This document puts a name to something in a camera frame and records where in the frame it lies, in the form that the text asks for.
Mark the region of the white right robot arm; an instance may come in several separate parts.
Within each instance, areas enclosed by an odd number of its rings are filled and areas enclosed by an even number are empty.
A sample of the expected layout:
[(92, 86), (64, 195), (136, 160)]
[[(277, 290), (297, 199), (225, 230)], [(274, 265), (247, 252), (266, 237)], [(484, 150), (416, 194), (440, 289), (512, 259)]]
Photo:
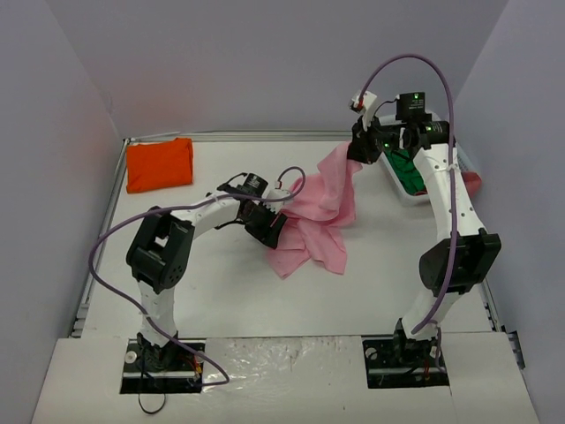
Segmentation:
[(398, 95), (396, 122), (384, 125), (377, 116), (376, 95), (358, 93), (350, 100), (358, 121), (352, 127), (348, 158), (373, 164), (385, 154), (407, 153), (423, 179), (435, 220), (437, 242), (418, 263), (424, 287), (399, 321), (403, 335), (391, 344), (394, 359), (404, 365), (422, 356), (421, 341), (438, 336), (449, 309), (485, 280), (501, 250), (499, 235), (486, 229), (471, 203), (452, 125), (433, 119), (425, 103), (422, 92)]

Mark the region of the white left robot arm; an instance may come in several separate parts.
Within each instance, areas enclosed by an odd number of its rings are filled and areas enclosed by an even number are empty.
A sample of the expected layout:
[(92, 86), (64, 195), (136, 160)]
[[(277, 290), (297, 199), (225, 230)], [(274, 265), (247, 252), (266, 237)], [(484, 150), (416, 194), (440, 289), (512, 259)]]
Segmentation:
[(263, 246), (274, 249), (287, 216), (282, 212), (290, 191), (278, 183), (270, 188), (256, 174), (240, 185), (223, 183), (201, 204), (182, 212), (145, 217), (126, 254), (144, 308), (139, 345), (148, 345), (146, 359), (158, 369), (177, 361), (174, 320), (175, 286), (186, 272), (192, 242), (210, 230), (241, 224)]

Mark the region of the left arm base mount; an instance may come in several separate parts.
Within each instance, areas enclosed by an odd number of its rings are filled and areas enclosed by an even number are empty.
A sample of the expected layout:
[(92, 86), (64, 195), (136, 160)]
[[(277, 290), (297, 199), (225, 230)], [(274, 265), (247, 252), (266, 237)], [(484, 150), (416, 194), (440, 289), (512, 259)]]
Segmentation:
[(204, 360), (175, 344), (162, 350), (129, 340), (125, 349), (120, 393), (199, 394)]

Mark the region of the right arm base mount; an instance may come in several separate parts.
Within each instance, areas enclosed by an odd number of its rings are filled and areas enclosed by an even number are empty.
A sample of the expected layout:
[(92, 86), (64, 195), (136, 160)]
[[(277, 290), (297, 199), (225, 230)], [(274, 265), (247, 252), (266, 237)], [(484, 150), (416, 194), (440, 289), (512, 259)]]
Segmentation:
[(448, 387), (447, 366), (437, 353), (437, 340), (408, 343), (405, 350), (392, 337), (363, 337), (366, 385), (370, 390)]

